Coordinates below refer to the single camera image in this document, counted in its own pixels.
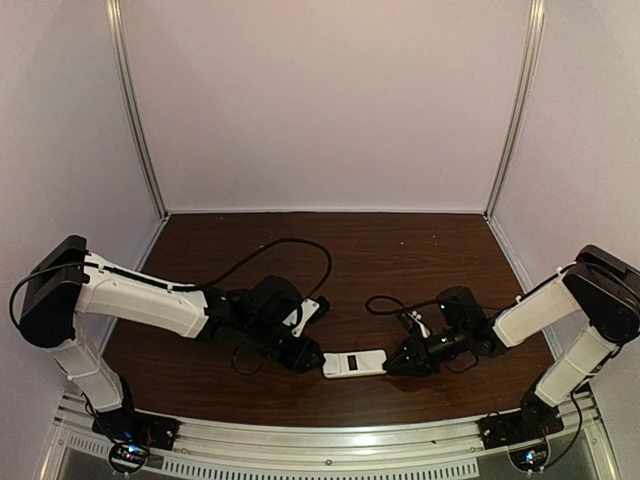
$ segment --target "black label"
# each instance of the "black label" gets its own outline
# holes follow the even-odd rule
[[[355,355],[348,355],[347,362],[349,362],[349,370],[357,370],[358,369],[358,360],[356,360]]]

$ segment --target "vent slot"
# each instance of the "vent slot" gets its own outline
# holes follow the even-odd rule
[[[420,468],[397,469],[380,473],[327,474],[309,476],[309,472],[263,471],[209,465],[179,458],[164,457],[162,471],[175,478],[185,480],[466,480],[478,478],[478,464],[475,459]]]

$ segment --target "wire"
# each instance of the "wire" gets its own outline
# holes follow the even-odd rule
[[[576,441],[578,441],[578,437],[580,436],[580,432],[582,430],[582,422],[583,422],[583,418],[582,418],[582,410],[580,410],[580,405],[578,405],[578,402],[576,401],[576,391],[573,390],[571,392],[571,401],[573,402],[573,405],[576,407],[576,411],[578,412],[578,429],[576,430],[575,435],[573,436],[573,438],[571,439],[571,441],[569,442],[569,445],[567,445],[567,448],[565,448],[562,453],[560,453],[560,455],[558,455],[556,458],[554,458],[551,462],[549,462],[548,464],[545,465],[545,470],[553,467],[556,463],[558,463],[560,460],[562,460],[562,458],[569,453],[569,450],[571,450],[571,448],[575,445]]]
[[[14,312],[14,303],[16,301],[16,296],[18,295],[18,292],[20,291],[20,289],[29,281],[33,280],[34,278],[40,277],[42,275],[46,275],[48,273],[52,273],[52,272],[57,272],[59,270],[62,270],[64,268],[69,268],[69,267],[98,267],[97,264],[95,263],[91,263],[91,262],[72,262],[72,263],[64,263],[61,265],[56,265],[53,267],[49,267],[49,268],[44,268],[42,270],[38,270],[36,272],[32,272],[29,275],[27,275],[26,277],[24,277],[22,280],[20,280],[15,287],[13,287],[13,290],[11,292],[11,295],[9,296],[9,318],[11,318],[11,322],[13,323],[13,325],[20,330],[20,324],[18,323],[18,320],[16,319],[15,316],[15,312]]]
[[[393,310],[377,310],[377,309],[373,308],[371,306],[371,304],[373,302],[377,302],[379,300],[388,300],[388,301],[394,302],[396,305],[402,305],[402,306],[400,308],[396,308],[396,309],[393,309]],[[375,315],[375,316],[379,316],[379,317],[386,317],[386,316],[389,316],[389,315],[401,315],[403,313],[407,313],[407,312],[411,312],[413,310],[417,310],[418,308],[427,307],[429,305],[437,305],[438,303],[439,303],[438,299],[431,298],[429,300],[424,300],[422,302],[414,303],[413,305],[404,306],[400,300],[398,300],[397,298],[392,297],[390,295],[373,295],[373,296],[369,297],[366,302],[364,302],[364,308],[371,315]],[[496,310],[496,311],[500,311],[500,310],[504,310],[505,308],[509,308],[509,307],[491,307],[491,306],[487,306],[487,305],[471,305],[471,304],[468,304],[468,303],[455,302],[455,301],[450,301],[450,300],[447,300],[446,303],[447,304],[451,304],[451,305],[460,305],[462,307],[470,307],[470,308],[479,307],[479,308],[482,308],[484,310]]]
[[[327,259],[327,266],[326,266],[324,275],[322,276],[322,278],[320,278],[318,283],[316,283],[316,285],[309,291],[309,293],[306,295],[305,298],[312,297],[322,288],[322,286],[329,279],[329,276],[331,275],[331,271],[333,270],[333,258],[331,256],[331,252],[329,251],[329,249],[327,249],[324,245],[321,245],[312,240],[306,240],[304,238],[293,238],[293,237],[279,238],[277,240],[274,240],[273,242],[263,245],[262,247],[258,248],[253,253],[247,255],[245,258],[243,258],[242,260],[237,262],[235,265],[233,265],[231,268],[229,268],[226,272],[214,278],[213,280],[210,280],[206,283],[202,283],[200,285],[187,285],[184,287],[175,287],[173,290],[176,292],[190,292],[194,290],[203,290],[206,288],[213,287],[218,283],[220,283],[221,281],[233,275],[236,271],[238,271],[240,268],[242,268],[244,265],[249,263],[254,258],[262,255],[268,250],[271,250],[273,247],[277,245],[281,245],[283,243],[294,243],[294,244],[308,245],[310,247],[314,247],[320,250],[324,254],[325,258]]]
[[[111,434],[109,434],[108,430],[104,427],[104,425],[100,421],[100,416],[98,415],[98,413],[96,412],[96,409],[91,404],[91,400],[89,400],[89,397],[87,396],[87,394],[83,392],[82,396],[85,399],[84,410],[87,412],[87,414],[89,414],[89,416],[91,416],[95,420],[96,425],[98,425],[98,428],[102,430],[102,434],[105,437],[107,437],[107,439],[113,444],[113,446],[109,450],[109,454],[107,455],[107,461],[109,462],[109,465],[111,466],[111,468],[113,468],[114,471],[123,475],[130,475],[132,473],[136,473],[138,470],[140,470],[144,466],[144,462],[141,464],[138,464],[136,468],[133,468],[133,469],[129,468],[125,470],[120,465],[118,465],[113,461],[113,457],[115,456],[115,451],[121,447],[135,447],[136,453],[140,454],[146,460],[151,456],[150,449],[151,449],[151,443],[153,441],[153,439],[151,438],[151,431],[148,428],[146,430],[147,432],[146,447],[137,445],[132,441],[122,442],[122,441],[116,440],[115,438],[113,438]]]
[[[623,347],[623,346],[622,346],[622,345],[620,345],[620,346],[618,347],[618,349],[617,349],[615,352],[613,352],[613,353],[611,354],[611,356],[609,357],[609,359],[616,358],[618,355],[620,355],[620,352],[622,351],[622,347]]]
[[[544,431],[542,432],[542,437],[544,439],[544,442],[541,443],[537,443],[535,445],[531,445],[528,448],[526,448],[527,451],[531,451],[534,450],[535,448],[539,447],[540,445],[546,445],[547,447],[547,458],[545,459],[545,464],[541,465],[539,467],[535,467],[538,470],[533,470],[533,469],[529,469],[529,470],[522,470],[521,468],[518,468],[518,466],[513,463],[513,459],[511,458],[511,454],[512,453],[516,453],[525,449],[519,449],[519,450],[514,450],[513,452],[509,450],[509,447],[507,446],[507,458],[509,459],[509,463],[511,464],[511,466],[513,468],[515,468],[517,471],[521,472],[521,473],[527,473],[527,474],[533,474],[533,473],[537,473],[537,474],[544,474],[546,467],[546,462],[549,461],[549,458],[551,457],[551,443],[549,442],[548,439],[548,433],[545,433]]]
[[[243,372],[236,365],[238,351],[243,345],[244,343],[240,343],[236,348],[233,349],[233,353],[231,354],[231,368],[233,368],[234,372],[239,373],[240,375],[244,375],[245,377],[251,377],[256,373],[258,373],[260,370],[262,370],[262,367],[264,367],[267,364],[267,362],[269,361],[269,358],[265,358],[264,361],[260,365],[258,365],[255,369],[250,370],[248,372]]]
[[[456,375],[460,375],[464,372],[467,372],[469,370],[471,370],[473,367],[478,366],[478,364],[480,363],[480,359],[478,358],[478,356],[475,353],[471,353],[471,355],[473,355],[474,361],[471,365],[468,365],[466,367],[464,367],[462,370],[454,370],[453,368],[451,368],[449,366],[449,362],[452,362],[453,360],[455,360],[456,358],[458,358],[458,356],[456,355],[454,358],[452,358],[451,360],[449,360],[449,362],[444,364],[444,368],[446,368],[447,370],[449,370],[451,373],[455,373]]]

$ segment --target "wooden floor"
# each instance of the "wooden floor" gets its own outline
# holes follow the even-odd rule
[[[234,214],[175,215],[145,272],[180,282],[204,282],[262,244],[283,236],[327,246],[334,272],[322,290],[332,311],[305,332],[325,352],[384,348],[406,337],[394,318],[368,315],[363,302],[385,293],[406,302],[432,298],[453,285],[471,287],[480,303],[507,305],[520,292],[500,247],[479,215]],[[282,245],[224,282],[251,287],[266,274],[287,277],[301,291],[323,273],[322,254]],[[444,327],[437,309],[425,320]],[[238,368],[260,359],[246,350]],[[542,335],[497,359],[482,359],[462,375],[326,380],[270,361],[255,376],[230,367],[230,349],[168,331],[120,321],[105,358],[130,383],[136,406],[172,415],[266,425],[362,426],[444,420],[518,406],[550,364]],[[470,359],[456,360],[462,368]]]

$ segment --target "white arm segment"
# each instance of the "white arm segment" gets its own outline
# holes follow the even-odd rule
[[[538,381],[536,395],[550,407],[559,405],[617,349],[615,343],[606,341],[594,327],[587,325]]]
[[[564,275],[558,275],[498,316],[493,330],[505,346],[515,347],[543,328],[582,310],[562,283]]]
[[[77,315],[74,315],[73,328],[75,339],[44,350],[53,355],[67,378],[80,387],[97,411],[120,408],[123,399],[120,378],[87,338]]]
[[[108,272],[103,267],[117,268],[169,285],[171,288],[184,286],[127,270],[95,253],[87,254],[85,261],[98,264],[100,267],[85,267],[90,281],[82,286],[76,312],[126,318],[171,330],[187,338],[195,338],[204,327],[208,318],[205,315],[207,302],[201,291],[174,292]]]
[[[498,316],[493,330],[505,346],[515,347],[543,328],[582,311],[564,285],[564,276],[559,274]],[[617,348],[587,325],[538,381],[536,395],[550,407],[559,405]]]

